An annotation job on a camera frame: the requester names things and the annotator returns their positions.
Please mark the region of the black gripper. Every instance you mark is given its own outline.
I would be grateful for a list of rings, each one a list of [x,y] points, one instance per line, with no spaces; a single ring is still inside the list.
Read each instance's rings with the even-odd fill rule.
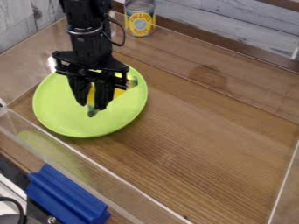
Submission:
[[[106,31],[69,31],[70,51],[56,51],[56,73],[68,76],[70,92],[80,106],[90,105],[90,82],[94,81],[94,109],[104,110],[113,100],[114,88],[128,88],[128,66],[112,56],[112,41]]]

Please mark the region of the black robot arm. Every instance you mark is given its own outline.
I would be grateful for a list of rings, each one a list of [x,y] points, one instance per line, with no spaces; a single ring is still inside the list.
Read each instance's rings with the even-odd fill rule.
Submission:
[[[121,24],[108,15],[112,0],[58,0],[66,15],[65,31],[72,49],[56,51],[56,73],[68,79],[78,105],[104,110],[113,100],[114,89],[126,90],[128,66],[112,56],[110,24]]]

